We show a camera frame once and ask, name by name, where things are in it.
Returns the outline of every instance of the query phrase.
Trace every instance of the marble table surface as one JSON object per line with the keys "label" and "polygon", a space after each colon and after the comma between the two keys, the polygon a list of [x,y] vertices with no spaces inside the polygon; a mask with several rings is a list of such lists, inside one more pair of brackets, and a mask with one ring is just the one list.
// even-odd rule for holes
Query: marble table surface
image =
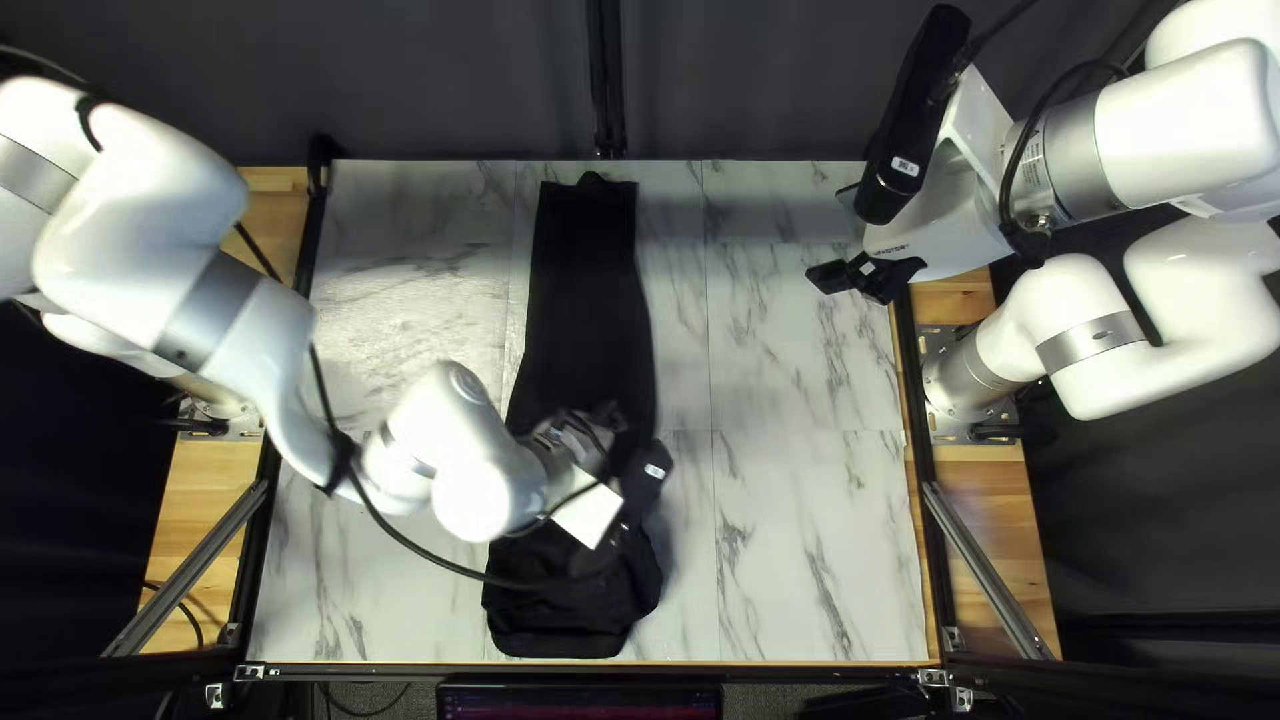
{"label": "marble table surface", "polygon": [[[499,410],[524,347],[539,183],[640,183],[637,261],[676,470],[646,520],[667,582],[614,661],[928,657],[890,318],[823,296],[847,256],[836,190],[860,163],[340,161],[316,263],[334,410],[366,436],[431,361]],[[394,520],[484,568],[430,510]],[[480,584],[388,538],[285,466],[248,648],[266,662],[507,662]]]}

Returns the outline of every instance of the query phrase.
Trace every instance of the label sticker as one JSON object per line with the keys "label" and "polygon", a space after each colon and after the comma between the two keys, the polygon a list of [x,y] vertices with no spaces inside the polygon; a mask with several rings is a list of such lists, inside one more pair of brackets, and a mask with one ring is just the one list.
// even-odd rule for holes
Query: label sticker
{"label": "label sticker", "polygon": [[895,155],[893,159],[890,160],[890,165],[892,165],[895,170],[900,173],[906,173],[913,178],[920,177],[920,167],[905,158],[899,158],[897,155]]}

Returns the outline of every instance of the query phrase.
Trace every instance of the dark wall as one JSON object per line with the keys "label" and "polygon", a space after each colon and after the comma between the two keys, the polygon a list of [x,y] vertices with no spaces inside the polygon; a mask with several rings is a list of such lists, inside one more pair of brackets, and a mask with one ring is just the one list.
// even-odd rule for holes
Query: dark wall
{"label": "dark wall", "polygon": [[0,302],[0,615],[9,664],[96,657],[137,611],[174,391]]}
{"label": "dark wall", "polygon": [[[573,158],[585,1],[9,0],[0,37],[238,163],[300,163],[316,131],[366,158]],[[1012,0],[955,4],[980,28]],[[1172,4],[1042,0],[978,67],[1019,114]],[[631,156],[860,158],[932,5],[623,0]]]}
{"label": "dark wall", "polygon": [[237,163],[591,149],[580,3],[9,0],[40,53]]}
{"label": "dark wall", "polygon": [[[632,154],[861,159],[933,0],[623,1]],[[1011,0],[951,0],[974,32]],[[1066,68],[1137,47],[1172,0],[1041,0],[977,60],[1009,111]]]}

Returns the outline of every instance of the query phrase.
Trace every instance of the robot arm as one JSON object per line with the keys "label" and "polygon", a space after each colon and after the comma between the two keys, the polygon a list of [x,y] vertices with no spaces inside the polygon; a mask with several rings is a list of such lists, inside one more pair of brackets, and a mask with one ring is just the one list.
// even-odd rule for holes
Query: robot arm
{"label": "robot arm", "polygon": [[[326,486],[337,446],[303,401],[315,391],[305,372],[315,311],[219,251],[244,211],[243,179],[164,123],[82,101],[45,79],[0,85],[0,202],[19,211],[3,228],[4,297],[26,292],[46,311],[46,327],[72,345],[247,398],[284,460]],[[607,447],[612,436],[599,432]],[[586,488],[566,507],[572,512],[552,520],[594,547],[621,497],[584,471],[585,457],[558,442],[561,428],[548,427],[547,437],[538,452],[517,442],[480,380],[439,363],[355,466],[380,512],[407,515],[430,500],[442,525],[471,542],[525,527],[549,502]],[[333,489],[360,502],[349,480]]]}
{"label": "robot arm", "polygon": [[[982,423],[1005,395],[1048,375],[1066,410],[1091,420],[1280,347],[1280,309],[1261,282],[1280,270],[1280,240],[1262,222],[1280,213],[1280,5],[1192,0],[1156,28],[1147,67],[1050,108],[1016,159],[1005,155],[1025,122],[1010,123],[970,68],[919,196],[892,223],[865,227],[867,255],[855,264],[870,269],[879,259],[882,275],[923,264],[909,268],[916,282],[1007,255],[996,200],[1010,164],[1012,214],[1046,236],[1172,202],[1193,217],[1139,240],[1124,260],[1162,345],[1148,342],[1097,260],[1052,258],[978,328],[925,360],[931,411]],[[850,279],[861,274],[833,264],[810,273],[824,291],[856,286]]]}

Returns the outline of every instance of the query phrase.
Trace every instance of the black pants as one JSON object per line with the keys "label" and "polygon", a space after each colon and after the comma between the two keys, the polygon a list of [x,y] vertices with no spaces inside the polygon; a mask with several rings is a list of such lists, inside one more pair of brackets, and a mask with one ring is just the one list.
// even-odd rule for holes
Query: black pants
{"label": "black pants", "polygon": [[[636,183],[586,173],[544,182],[534,225],[525,355],[507,427],[524,436],[559,409],[613,401],[627,421],[609,450],[623,475],[653,437],[657,415],[649,310],[635,261]],[[623,498],[627,488],[623,486]],[[489,544],[489,573],[547,589],[485,585],[494,643],[521,657],[612,657],[658,603],[662,570],[640,524],[588,550],[554,523]]]}

